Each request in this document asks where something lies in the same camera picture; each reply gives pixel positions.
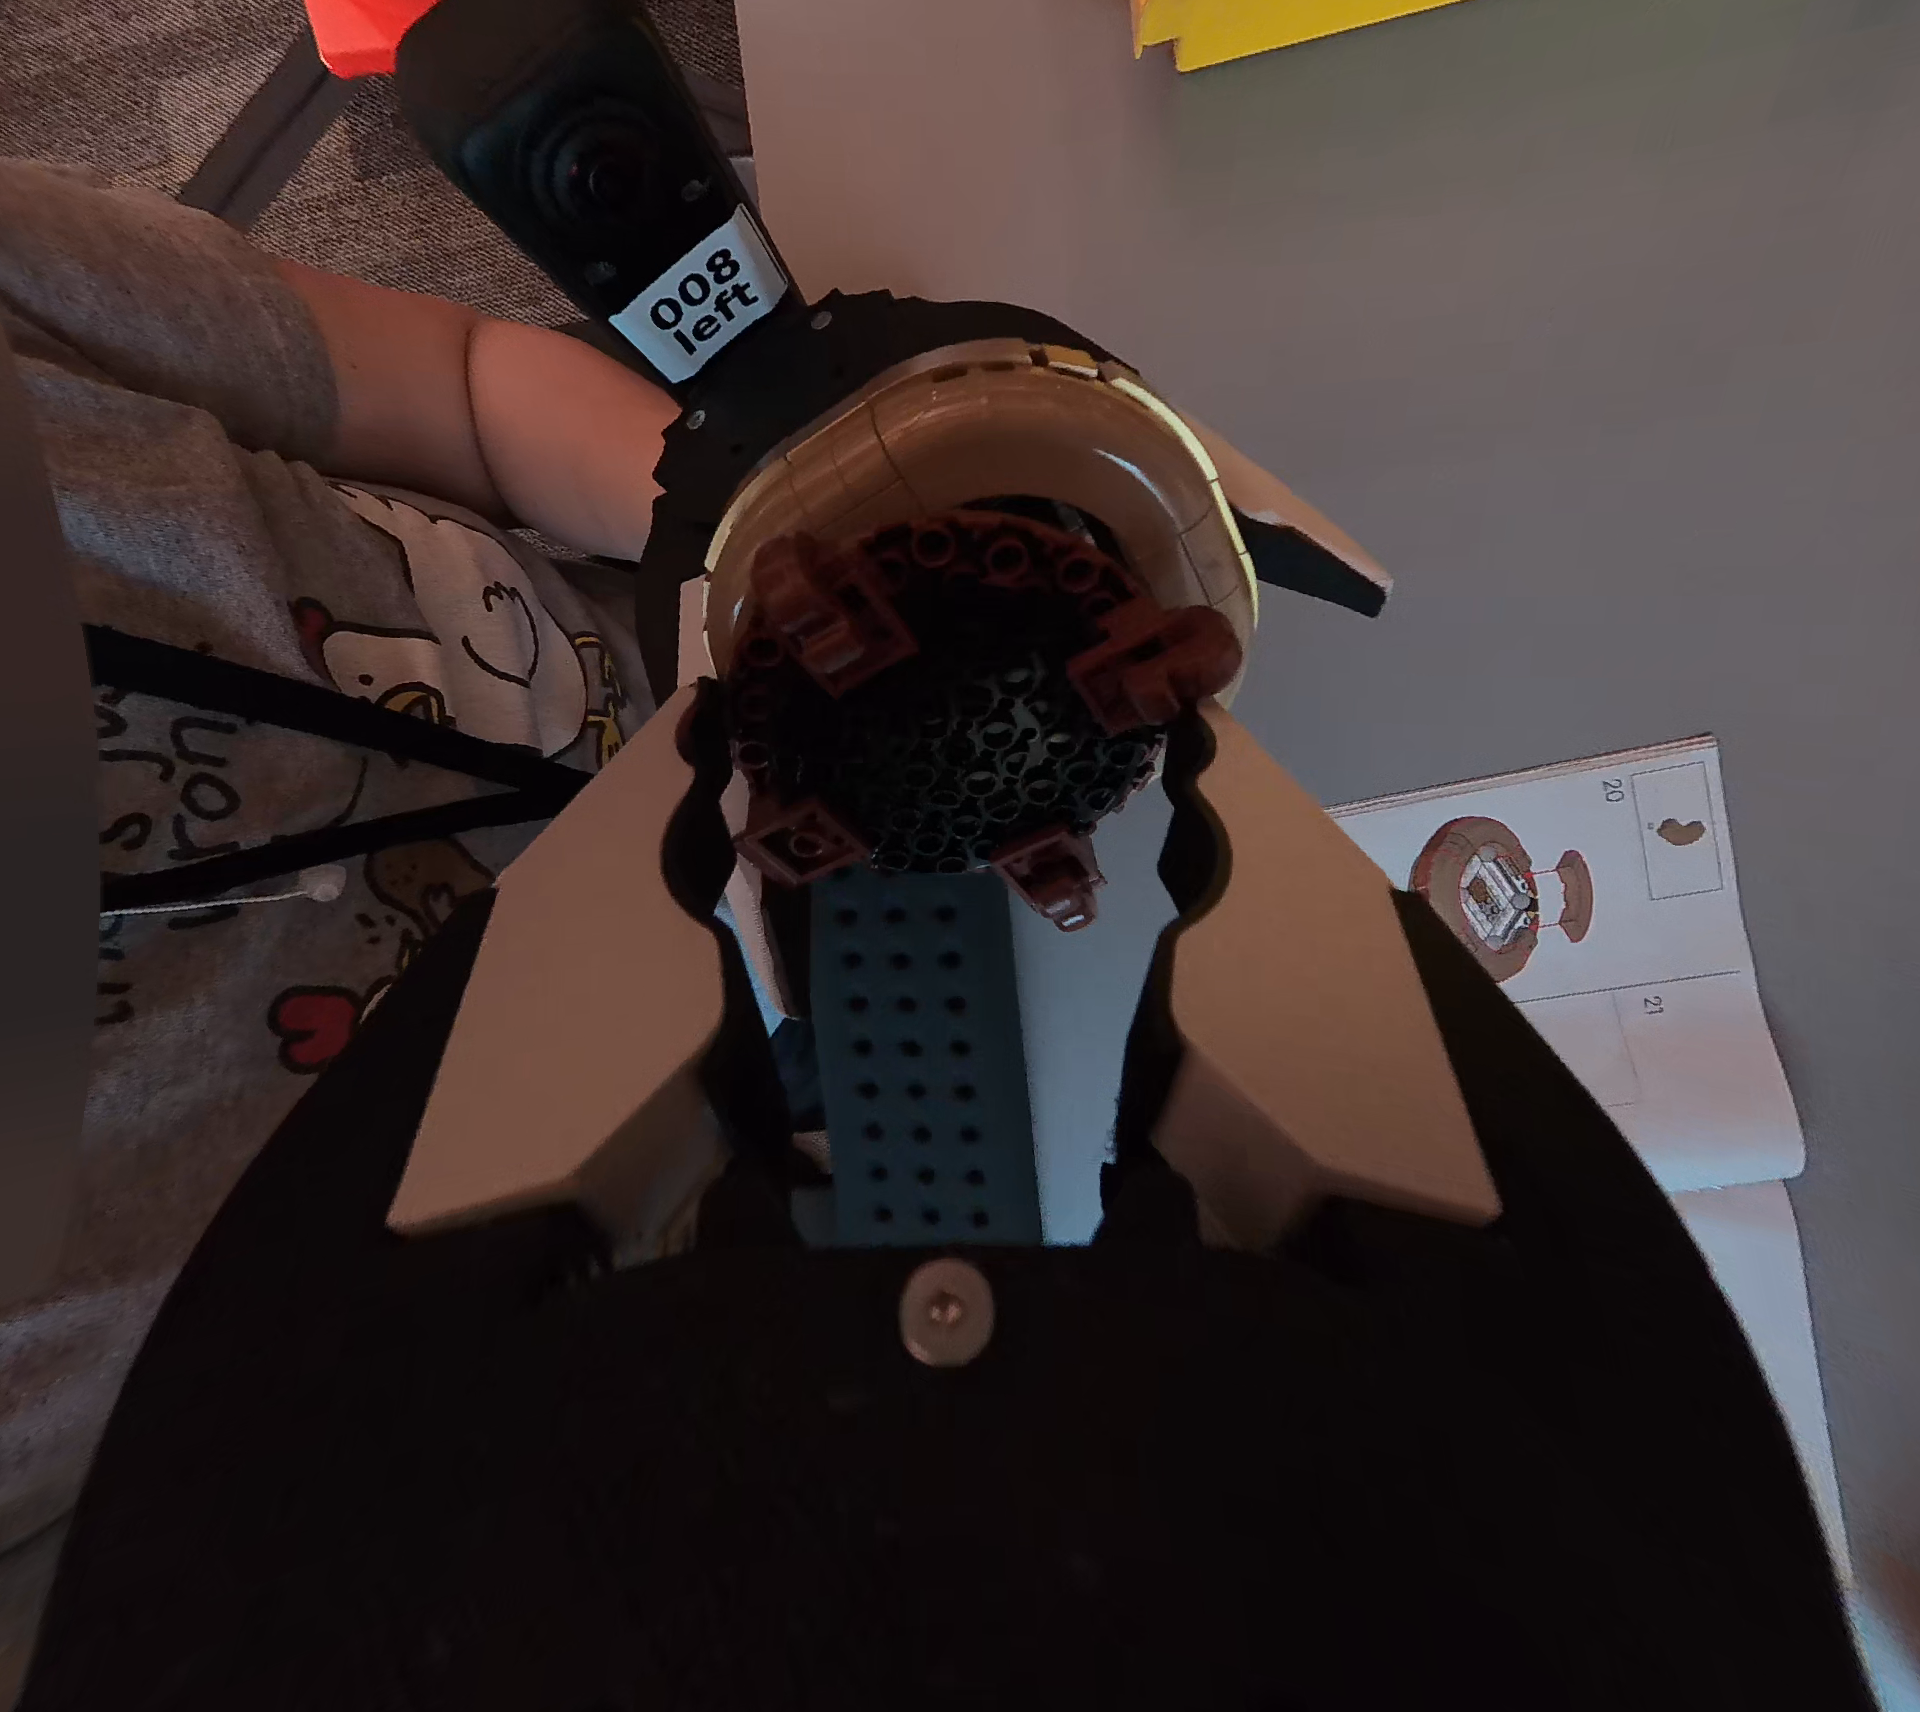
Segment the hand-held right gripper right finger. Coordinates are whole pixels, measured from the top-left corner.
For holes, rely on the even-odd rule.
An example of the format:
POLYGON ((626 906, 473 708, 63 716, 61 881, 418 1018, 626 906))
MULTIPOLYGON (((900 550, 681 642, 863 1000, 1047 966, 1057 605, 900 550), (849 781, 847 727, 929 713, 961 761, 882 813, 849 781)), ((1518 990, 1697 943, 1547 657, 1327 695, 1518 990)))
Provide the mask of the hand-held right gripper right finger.
POLYGON ((1385 872, 1226 708, 1174 723, 1164 796, 1174 916, 1123 1043, 1115 1177, 1162 1163, 1203 1229, 1333 1199, 1496 1220, 1385 872))

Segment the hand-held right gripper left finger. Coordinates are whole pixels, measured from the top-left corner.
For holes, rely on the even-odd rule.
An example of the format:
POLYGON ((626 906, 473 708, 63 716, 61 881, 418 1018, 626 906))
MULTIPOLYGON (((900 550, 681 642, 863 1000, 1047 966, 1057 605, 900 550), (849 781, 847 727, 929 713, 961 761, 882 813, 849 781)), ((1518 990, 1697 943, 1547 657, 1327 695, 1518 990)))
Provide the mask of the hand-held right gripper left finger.
POLYGON ((733 932, 716 685, 685 685, 514 861, 388 1225, 548 1208, 651 1236, 728 1152, 788 1188, 788 1109, 733 932))

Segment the grey desk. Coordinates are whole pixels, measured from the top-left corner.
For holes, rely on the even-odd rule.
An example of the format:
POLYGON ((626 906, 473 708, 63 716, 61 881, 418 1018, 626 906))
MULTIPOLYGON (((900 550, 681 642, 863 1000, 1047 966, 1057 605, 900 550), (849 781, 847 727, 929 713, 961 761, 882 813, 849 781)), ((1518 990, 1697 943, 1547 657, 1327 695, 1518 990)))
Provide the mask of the grey desk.
POLYGON ((1916 1702, 1916 0, 1469 0, 1180 74, 1127 0, 733 0, 800 283, 1035 307, 1393 576, 1326 803, 1716 737, 1835 1487, 1916 1702))

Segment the brick instruction booklet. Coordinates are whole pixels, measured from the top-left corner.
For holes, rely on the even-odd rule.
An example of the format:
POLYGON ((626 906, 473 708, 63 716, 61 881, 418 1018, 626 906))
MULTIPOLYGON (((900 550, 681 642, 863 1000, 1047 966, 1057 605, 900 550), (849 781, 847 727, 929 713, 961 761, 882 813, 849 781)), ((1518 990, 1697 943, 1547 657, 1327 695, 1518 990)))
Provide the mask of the brick instruction booklet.
POLYGON ((1333 806, 1611 1116, 1702 1248, 1856 1587, 1799 1226, 1807 1161, 1699 734, 1333 806))

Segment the person's left forearm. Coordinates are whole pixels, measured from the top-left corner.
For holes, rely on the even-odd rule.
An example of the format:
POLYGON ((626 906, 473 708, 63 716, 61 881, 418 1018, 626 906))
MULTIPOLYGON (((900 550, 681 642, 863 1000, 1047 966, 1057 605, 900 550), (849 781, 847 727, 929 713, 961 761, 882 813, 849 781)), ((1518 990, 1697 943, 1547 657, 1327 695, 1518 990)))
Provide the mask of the person's left forearm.
POLYGON ((329 476, 423 495, 636 563, 653 526, 676 401, 565 332, 294 262, 280 280, 329 361, 329 476))

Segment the round tan brown brick model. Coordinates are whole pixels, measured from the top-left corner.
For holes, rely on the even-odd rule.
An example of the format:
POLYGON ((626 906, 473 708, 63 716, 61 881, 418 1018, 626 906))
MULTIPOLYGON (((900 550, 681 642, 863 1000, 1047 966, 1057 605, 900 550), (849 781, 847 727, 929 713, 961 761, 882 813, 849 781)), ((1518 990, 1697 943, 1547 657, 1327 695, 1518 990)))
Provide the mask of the round tan brown brick model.
POLYGON ((1259 616, 1198 430, 1018 338, 883 373, 769 457, 700 590, 744 870, 995 875, 1060 932, 1094 920, 1096 827, 1235 695, 1259 616))

